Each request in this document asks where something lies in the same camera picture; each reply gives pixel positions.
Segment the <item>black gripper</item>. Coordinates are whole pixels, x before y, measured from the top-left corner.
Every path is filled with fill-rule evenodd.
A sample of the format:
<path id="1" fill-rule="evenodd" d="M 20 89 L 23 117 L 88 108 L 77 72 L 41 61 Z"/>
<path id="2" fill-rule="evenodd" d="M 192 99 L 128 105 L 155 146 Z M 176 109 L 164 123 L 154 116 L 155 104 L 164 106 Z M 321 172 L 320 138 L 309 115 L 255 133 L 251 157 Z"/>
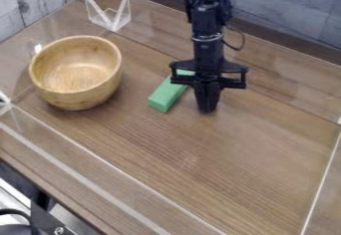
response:
<path id="1" fill-rule="evenodd" d="M 222 89 L 246 88 L 247 68 L 225 58 L 222 36 L 191 40 L 192 59 L 170 63 L 170 81 L 192 86 L 199 111 L 211 113 L 217 108 Z"/>

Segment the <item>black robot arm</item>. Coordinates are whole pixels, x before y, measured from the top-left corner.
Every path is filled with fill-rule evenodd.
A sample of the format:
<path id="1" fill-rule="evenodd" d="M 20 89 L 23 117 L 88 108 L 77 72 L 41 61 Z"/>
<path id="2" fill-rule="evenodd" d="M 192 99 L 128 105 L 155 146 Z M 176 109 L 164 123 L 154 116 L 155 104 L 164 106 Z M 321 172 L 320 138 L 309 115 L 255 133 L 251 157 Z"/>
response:
<path id="1" fill-rule="evenodd" d="M 183 0 L 191 24 L 192 58 L 170 63 L 170 82 L 192 87 L 198 109 L 211 113 L 223 89 L 245 89 L 249 68 L 229 61 L 223 28 L 231 18 L 230 0 Z"/>

